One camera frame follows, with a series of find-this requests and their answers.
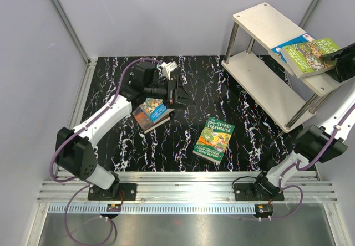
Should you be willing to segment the blue 26-Storey Treehouse book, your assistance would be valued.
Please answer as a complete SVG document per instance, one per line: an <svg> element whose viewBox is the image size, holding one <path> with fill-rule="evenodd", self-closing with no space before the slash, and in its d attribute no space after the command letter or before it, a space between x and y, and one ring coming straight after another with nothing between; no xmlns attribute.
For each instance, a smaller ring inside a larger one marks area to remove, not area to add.
<svg viewBox="0 0 355 246"><path fill-rule="evenodd" d="M147 98L139 107L153 123L174 111L168 109L162 99Z"/></svg>

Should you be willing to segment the lime 65-Storey Treehouse book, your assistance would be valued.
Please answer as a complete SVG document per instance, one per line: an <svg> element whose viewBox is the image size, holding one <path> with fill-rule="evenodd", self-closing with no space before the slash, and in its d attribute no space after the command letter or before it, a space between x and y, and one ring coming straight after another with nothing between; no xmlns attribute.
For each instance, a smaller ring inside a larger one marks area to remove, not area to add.
<svg viewBox="0 0 355 246"><path fill-rule="evenodd" d="M340 47L331 39L323 38L281 48L281 54L297 78L325 73L335 67L335 61L324 61L320 57L335 53Z"/></svg>

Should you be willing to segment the blue back-cover book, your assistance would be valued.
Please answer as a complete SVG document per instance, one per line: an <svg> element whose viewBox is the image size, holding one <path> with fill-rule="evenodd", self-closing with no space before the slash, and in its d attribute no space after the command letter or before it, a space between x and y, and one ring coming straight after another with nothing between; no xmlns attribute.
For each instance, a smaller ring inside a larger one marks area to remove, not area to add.
<svg viewBox="0 0 355 246"><path fill-rule="evenodd" d="M298 43L306 43L306 42L311 42L311 41L314 41L315 38L308 34L308 33L305 33L303 35L300 35L298 37L295 37L289 41L286 41L280 45L277 45L275 47L273 47L270 51L270 53L274 53L276 56L278 56L283 62L286 63L286 60L285 58L283 57L282 53L281 53L281 49L282 47L284 46L287 46L287 45L293 45L293 44L298 44Z"/></svg>

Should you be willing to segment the green 104-Storey Treehouse book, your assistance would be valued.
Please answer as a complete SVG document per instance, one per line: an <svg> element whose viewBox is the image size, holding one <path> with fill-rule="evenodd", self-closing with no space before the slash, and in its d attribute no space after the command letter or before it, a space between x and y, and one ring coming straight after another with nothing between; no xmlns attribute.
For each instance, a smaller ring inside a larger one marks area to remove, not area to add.
<svg viewBox="0 0 355 246"><path fill-rule="evenodd" d="M193 153L220 164L229 146L235 126L209 117L193 149Z"/></svg>

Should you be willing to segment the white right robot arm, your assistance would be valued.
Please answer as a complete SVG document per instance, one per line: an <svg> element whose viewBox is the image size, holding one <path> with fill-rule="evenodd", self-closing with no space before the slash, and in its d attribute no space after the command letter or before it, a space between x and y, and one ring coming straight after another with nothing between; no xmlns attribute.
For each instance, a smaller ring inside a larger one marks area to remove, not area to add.
<svg viewBox="0 0 355 246"><path fill-rule="evenodd" d="M354 127L354 86L341 102L326 121L308 126L297 135L292 152L280 164L255 178L249 191L254 198L274 199L295 173L308 170L318 161L332 160L348 149L344 142Z"/></svg>

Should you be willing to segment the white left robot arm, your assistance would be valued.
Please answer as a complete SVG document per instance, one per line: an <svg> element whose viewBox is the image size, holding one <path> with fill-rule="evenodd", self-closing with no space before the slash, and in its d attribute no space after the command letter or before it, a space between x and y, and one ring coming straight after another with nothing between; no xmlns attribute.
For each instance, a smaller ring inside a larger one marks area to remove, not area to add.
<svg viewBox="0 0 355 246"><path fill-rule="evenodd" d="M123 199L135 184L120 183L118 175L98 164L94 149L102 137L121 119L129 116L147 98L161 99L168 109L184 109L194 102L184 89L179 66L152 58L141 58L127 65L129 80L120 77L115 94L90 118L72 129L57 133L55 153L50 161L89 185L89 200Z"/></svg>

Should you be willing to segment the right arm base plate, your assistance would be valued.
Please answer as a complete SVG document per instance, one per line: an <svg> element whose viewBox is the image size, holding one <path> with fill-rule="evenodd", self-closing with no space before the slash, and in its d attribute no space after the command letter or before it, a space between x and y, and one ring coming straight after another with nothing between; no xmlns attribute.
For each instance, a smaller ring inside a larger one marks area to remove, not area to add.
<svg viewBox="0 0 355 246"><path fill-rule="evenodd" d="M235 183L233 185L236 201L284 201L283 192L278 187L265 188L254 183Z"/></svg>

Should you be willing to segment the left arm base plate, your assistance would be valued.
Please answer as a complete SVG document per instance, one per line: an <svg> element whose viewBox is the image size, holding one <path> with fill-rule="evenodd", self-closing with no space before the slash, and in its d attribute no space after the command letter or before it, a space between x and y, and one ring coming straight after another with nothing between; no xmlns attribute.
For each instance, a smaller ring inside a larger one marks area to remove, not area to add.
<svg viewBox="0 0 355 246"><path fill-rule="evenodd" d="M136 200L137 184L118 183L109 189L102 189L96 185L89 188L89 201L134 201Z"/></svg>

